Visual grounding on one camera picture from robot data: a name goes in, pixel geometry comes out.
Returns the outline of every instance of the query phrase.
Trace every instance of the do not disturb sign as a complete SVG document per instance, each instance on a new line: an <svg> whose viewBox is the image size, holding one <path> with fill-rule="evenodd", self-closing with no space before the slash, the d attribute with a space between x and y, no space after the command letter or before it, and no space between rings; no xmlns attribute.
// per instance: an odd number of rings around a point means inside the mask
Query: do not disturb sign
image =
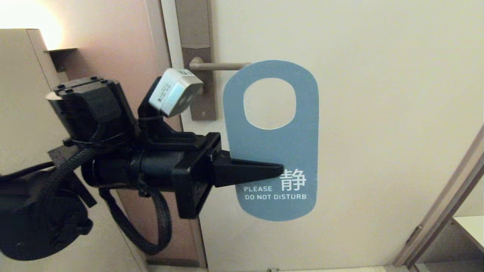
<svg viewBox="0 0 484 272"><path fill-rule="evenodd" d="M247 120L243 96L254 82L278 78L296 94L296 114L287 125L265 130ZM303 67L281 60L251 64L226 84L224 109L231 157L282 164L278 178L236 185L241 207L270 221L287 221L308 214L318 191L318 84Z"/></svg>

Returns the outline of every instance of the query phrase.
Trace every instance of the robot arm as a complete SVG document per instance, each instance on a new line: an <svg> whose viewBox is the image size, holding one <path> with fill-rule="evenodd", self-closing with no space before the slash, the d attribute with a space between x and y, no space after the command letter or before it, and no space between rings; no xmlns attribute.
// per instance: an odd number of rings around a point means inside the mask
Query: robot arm
<svg viewBox="0 0 484 272"><path fill-rule="evenodd" d="M141 103L138 120L116 80L92 76L54 89L47 98L70 138L49 152L54 169L0 177L0 219L8 222L0 229L0 250L14 259L38 259L89 233L92 222L80 199L88 207L95 201L73 173L79 166L86 183L100 189L124 233L147 254L161 251L171 237L169 210L159 191L175 192L179 217L193 219L212 186L282 174L282 165L230 158L221 148L219 133L175 132L164 122L163 116L187 109L201 87L188 70L167 70ZM157 245L147 242L116 205L109 190L118 188L153 198Z"/></svg>

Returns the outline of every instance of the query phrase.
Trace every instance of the black cable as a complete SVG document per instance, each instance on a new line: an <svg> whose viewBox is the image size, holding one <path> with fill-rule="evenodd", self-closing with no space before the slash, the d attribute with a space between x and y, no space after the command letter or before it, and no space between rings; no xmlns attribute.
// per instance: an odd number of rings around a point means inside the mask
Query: black cable
<svg viewBox="0 0 484 272"><path fill-rule="evenodd" d="M35 171L39 171L48 167L53 167L54 163L53 162L46 162L42 164L37 164L25 169L22 169L20 171L5 175L5 176L0 176L0 182L7 182L7 181L13 181L15 179L18 179L20 177L23 177L27 174L33 173Z"/></svg>
<svg viewBox="0 0 484 272"><path fill-rule="evenodd" d="M94 159L96 154L97 152L94 149L83 149L59 165L54 172L50 174L49 183L42 187L38 196L37 212L39 214L44 212L47 213L47 205L55 196L64 178L83 163Z"/></svg>
<svg viewBox="0 0 484 272"><path fill-rule="evenodd" d="M106 201L114 221L118 223L121 230L133 242L133 244L144 253L154 255L162 251L170 243L171 217L168 204L163 195L158 190L150 187L145 188L145 191L151 195L156 210L156 219L158 221L158 244L152 244L141 236L116 204L116 200L109 192L109 189L99 189L99 195Z"/></svg>

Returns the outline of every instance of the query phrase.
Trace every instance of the door hanger hole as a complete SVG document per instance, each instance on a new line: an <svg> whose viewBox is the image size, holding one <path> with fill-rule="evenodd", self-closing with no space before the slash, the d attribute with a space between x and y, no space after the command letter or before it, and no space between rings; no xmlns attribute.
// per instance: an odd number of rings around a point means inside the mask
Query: door hanger hole
<svg viewBox="0 0 484 272"><path fill-rule="evenodd" d="M247 88L243 108L253 126L266 130L281 128L296 115L296 93L282 79L264 78Z"/></svg>

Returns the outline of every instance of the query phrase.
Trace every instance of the floor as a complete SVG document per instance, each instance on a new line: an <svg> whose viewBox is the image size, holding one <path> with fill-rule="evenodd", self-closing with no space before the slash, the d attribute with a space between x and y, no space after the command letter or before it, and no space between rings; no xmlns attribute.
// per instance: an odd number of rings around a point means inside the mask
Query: floor
<svg viewBox="0 0 484 272"><path fill-rule="evenodd" d="M418 272L482 272L483 260L465 260L455 262L420 263L415 265Z"/></svg>
<svg viewBox="0 0 484 272"><path fill-rule="evenodd" d="M148 266L150 272L208 272L204 268L188 268L175 266ZM363 267L363 268L342 268L342 269L323 269L323 270L299 270L291 272L408 272L406 268L395 268L393 266Z"/></svg>

